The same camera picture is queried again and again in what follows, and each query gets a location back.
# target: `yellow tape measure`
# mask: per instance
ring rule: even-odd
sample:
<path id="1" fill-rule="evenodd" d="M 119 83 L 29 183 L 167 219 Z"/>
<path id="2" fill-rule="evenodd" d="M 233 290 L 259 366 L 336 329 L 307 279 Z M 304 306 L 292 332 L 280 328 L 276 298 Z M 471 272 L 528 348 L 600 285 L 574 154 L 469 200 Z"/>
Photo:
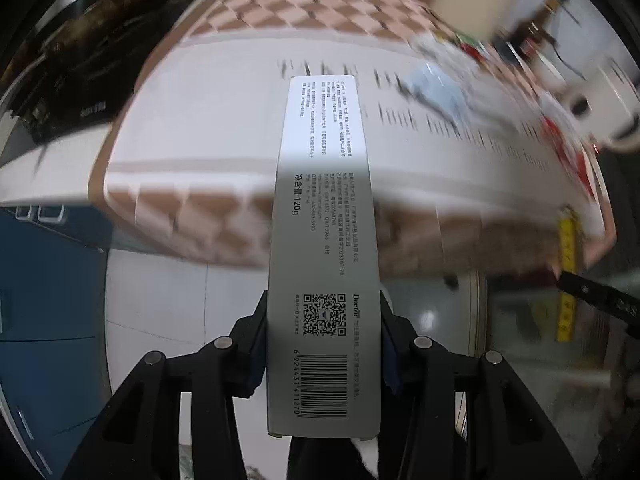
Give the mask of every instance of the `yellow tape measure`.
<path id="1" fill-rule="evenodd" d="M 580 237 L 580 222 L 576 213 L 570 207 L 563 207 L 558 221 L 558 237 L 560 241 L 560 264 L 562 270 L 576 273 L 578 271 L 578 243 Z M 559 342 L 571 341 L 574 333 L 575 309 L 577 301 L 570 294 L 560 293 L 558 309 Z"/>

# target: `silver screw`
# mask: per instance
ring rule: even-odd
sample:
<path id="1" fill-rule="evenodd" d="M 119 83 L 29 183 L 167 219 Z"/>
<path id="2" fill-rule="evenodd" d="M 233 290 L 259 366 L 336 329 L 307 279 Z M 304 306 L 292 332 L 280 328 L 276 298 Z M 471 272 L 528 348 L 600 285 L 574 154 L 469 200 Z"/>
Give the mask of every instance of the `silver screw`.
<path id="1" fill-rule="evenodd" d="M 433 341 L 425 335 L 419 335 L 414 339 L 414 345 L 416 345 L 418 348 L 427 349 L 433 346 Z"/>
<path id="2" fill-rule="evenodd" d="M 160 359 L 162 359 L 162 354 L 158 350 L 153 350 L 145 355 L 145 363 L 148 365 L 154 365 L 160 362 Z"/>
<path id="3" fill-rule="evenodd" d="M 233 339 L 231 339 L 229 336 L 223 335 L 217 338 L 213 342 L 213 346 L 215 346 L 216 348 L 220 348 L 221 350 L 224 350 L 226 348 L 231 348 L 231 345 L 233 343 L 234 343 Z"/>
<path id="4" fill-rule="evenodd" d="M 489 350 L 486 354 L 484 354 L 484 358 L 489 361 L 492 365 L 497 365 L 502 362 L 502 355 L 500 352 L 496 352 L 495 350 Z"/>

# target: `brown and pink checkered pattern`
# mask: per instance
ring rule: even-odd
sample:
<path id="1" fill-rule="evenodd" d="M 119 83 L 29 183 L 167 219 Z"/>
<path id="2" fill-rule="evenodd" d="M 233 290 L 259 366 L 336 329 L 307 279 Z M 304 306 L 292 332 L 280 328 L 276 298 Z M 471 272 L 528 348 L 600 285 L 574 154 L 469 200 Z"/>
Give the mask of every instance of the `brown and pink checkered pattern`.
<path id="1" fill-rule="evenodd" d="M 216 0 L 191 35 L 246 28 L 329 29 L 407 41 L 433 27 L 417 0 Z"/>

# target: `brown bottle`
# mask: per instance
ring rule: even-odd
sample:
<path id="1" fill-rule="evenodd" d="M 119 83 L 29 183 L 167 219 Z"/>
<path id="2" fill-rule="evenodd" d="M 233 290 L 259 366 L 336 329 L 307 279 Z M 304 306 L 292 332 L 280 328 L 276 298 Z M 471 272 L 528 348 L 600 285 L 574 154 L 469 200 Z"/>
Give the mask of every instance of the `brown bottle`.
<path id="1" fill-rule="evenodd" d="M 507 41 L 522 59 L 529 62 L 545 40 L 555 41 L 546 32 L 545 25 L 566 1 L 568 0 L 545 0 L 532 16 L 518 24 Z"/>

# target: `qr code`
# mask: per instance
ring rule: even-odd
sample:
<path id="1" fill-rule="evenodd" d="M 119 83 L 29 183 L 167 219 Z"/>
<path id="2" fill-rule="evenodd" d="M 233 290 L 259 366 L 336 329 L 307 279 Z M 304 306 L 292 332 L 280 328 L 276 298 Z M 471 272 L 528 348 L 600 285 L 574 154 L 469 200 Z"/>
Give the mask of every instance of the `qr code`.
<path id="1" fill-rule="evenodd" d="M 347 335 L 344 294 L 305 294 L 303 335 Z"/>

